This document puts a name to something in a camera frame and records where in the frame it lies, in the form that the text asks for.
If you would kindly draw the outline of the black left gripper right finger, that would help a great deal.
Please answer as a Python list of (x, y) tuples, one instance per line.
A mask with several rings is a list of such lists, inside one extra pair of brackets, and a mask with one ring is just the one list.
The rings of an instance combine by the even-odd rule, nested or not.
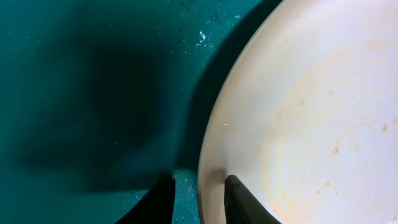
[(224, 182), (224, 212), (227, 224), (280, 224), (235, 175)]

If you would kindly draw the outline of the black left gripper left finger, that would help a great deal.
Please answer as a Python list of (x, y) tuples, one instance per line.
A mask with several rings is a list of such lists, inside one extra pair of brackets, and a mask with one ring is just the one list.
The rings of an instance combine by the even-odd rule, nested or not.
[(171, 224), (175, 189), (175, 179), (167, 174), (115, 224)]

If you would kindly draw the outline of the pink-white plate with stain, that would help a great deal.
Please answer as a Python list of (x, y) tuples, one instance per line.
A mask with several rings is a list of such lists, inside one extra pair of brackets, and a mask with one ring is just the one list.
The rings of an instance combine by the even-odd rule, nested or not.
[(202, 223), (237, 176), (281, 223), (397, 222), (397, 0), (283, 0), (234, 63), (201, 147)]

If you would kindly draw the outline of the teal plastic tray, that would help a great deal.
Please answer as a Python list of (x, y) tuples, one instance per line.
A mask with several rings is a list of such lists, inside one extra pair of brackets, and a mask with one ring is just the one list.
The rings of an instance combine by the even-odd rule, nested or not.
[(277, 1), (2, 1), (1, 222), (114, 223), (167, 174), (199, 223), (221, 86)]

